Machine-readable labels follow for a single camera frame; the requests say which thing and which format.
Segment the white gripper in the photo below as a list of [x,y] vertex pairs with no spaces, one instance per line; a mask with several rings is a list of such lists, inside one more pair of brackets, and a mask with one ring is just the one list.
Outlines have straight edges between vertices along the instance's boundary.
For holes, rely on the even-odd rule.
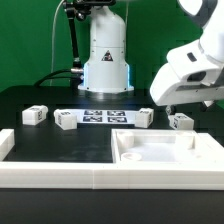
[[224,62],[207,56],[198,43],[172,49],[152,82],[150,95],[156,105],[168,105],[168,115],[176,113],[177,104],[196,102],[202,102],[200,110],[205,112],[215,100],[224,99]]

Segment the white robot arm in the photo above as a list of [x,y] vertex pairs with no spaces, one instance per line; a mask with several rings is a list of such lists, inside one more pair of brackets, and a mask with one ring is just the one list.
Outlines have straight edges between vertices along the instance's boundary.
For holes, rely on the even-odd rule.
[[[134,88],[125,62],[125,23],[109,6],[116,0],[78,0],[92,17],[90,58],[84,65],[81,90],[99,97]],[[201,37],[170,50],[157,72],[150,95],[168,111],[178,104],[208,107],[224,99],[224,0],[178,0],[182,10],[203,29]]]

